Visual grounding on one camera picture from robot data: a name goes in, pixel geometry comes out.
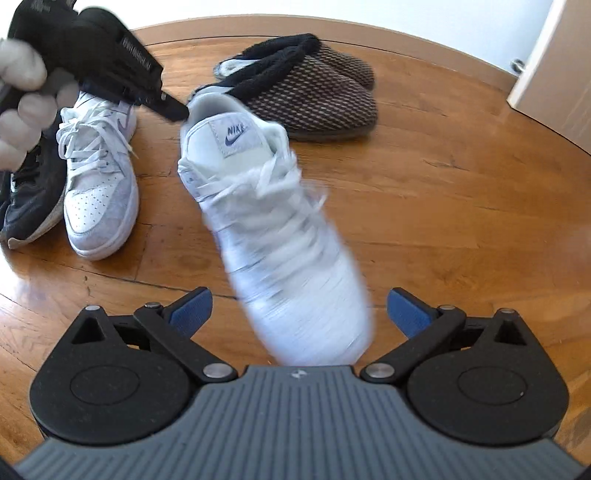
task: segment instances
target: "brown patterned slipper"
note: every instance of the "brown patterned slipper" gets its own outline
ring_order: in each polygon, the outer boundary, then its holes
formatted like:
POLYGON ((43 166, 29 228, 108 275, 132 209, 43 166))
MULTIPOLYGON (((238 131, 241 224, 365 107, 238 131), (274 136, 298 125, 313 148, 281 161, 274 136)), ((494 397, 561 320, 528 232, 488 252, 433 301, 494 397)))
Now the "brown patterned slipper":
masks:
POLYGON ((288 47, 191 94, 225 92, 252 113, 282 124, 290 138, 343 140, 368 134, 378 111, 374 97, 301 47, 288 47))
POLYGON ((374 88, 374 71, 367 63, 357 57, 330 48, 312 33, 271 38, 257 43, 248 47, 241 54, 218 63, 213 68, 213 74, 218 80, 223 80, 240 68, 287 47, 301 47, 308 55, 326 63, 341 75, 355 80, 365 89, 372 90, 374 88))

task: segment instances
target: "nike logo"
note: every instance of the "nike logo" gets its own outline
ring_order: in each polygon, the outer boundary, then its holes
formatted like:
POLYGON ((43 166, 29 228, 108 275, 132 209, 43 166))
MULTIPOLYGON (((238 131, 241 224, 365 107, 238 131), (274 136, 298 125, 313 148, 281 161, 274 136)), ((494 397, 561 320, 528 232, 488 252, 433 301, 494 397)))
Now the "nike logo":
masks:
POLYGON ((226 146, 231 147, 236 140, 238 140, 248 128, 244 124, 236 124, 228 127, 228 134, 226 135, 226 146))

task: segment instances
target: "hand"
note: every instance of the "hand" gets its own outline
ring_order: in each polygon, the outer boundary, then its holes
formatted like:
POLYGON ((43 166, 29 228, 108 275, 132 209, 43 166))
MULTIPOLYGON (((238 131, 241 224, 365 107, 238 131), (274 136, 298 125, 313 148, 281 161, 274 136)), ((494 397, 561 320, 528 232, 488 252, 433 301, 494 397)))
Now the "hand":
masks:
MULTIPOLYGON (((39 90, 47 71, 41 56, 26 42, 0 39, 0 87, 7 83, 20 90, 39 90)), ((24 95, 18 110, 0 115, 0 170, 16 171, 27 152, 39 142, 41 131, 56 118, 58 108, 73 106, 78 85, 65 85, 54 98, 38 93, 24 95)))

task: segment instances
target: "wooden floor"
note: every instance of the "wooden floor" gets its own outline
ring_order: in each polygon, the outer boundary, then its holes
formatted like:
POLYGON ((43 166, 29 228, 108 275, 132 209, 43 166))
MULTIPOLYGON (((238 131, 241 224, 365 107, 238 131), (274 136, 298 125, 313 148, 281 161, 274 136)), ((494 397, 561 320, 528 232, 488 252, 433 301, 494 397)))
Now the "wooden floor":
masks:
MULTIPOLYGON (((185 98, 212 66, 255 39, 152 48, 166 88, 185 98)), ((401 286, 468 314, 519 310, 570 389, 557 440, 591 462, 591 157, 511 111, 506 94, 422 61, 360 47, 377 75, 379 125, 367 140, 294 143, 307 178, 331 187, 326 212, 367 278, 378 321, 371 361, 404 340, 384 310, 401 286)), ((145 109, 132 146, 141 191, 124 249, 90 263, 59 225, 0 259, 0 454, 14 462, 41 441, 27 404, 35 370, 78 311, 128 314, 196 286, 215 295, 196 335, 234 364, 268 364, 232 298, 199 209, 176 174, 178 125, 145 109)))

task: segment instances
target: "black sneaker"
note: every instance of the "black sneaker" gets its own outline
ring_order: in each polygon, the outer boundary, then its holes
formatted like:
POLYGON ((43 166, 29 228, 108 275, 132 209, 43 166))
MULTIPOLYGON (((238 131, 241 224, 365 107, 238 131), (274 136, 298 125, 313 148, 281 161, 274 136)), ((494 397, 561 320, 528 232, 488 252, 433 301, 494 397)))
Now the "black sneaker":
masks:
POLYGON ((64 215, 67 164, 58 153, 56 133, 61 115, 41 135, 21 168, 12 174, 10 205, 1 238, 15 250, 56 226, 64 215))
POLYGON ((10 205, 10 175, 9 171, 0 171, 0 225, 4 225, 6 209, 10 205))

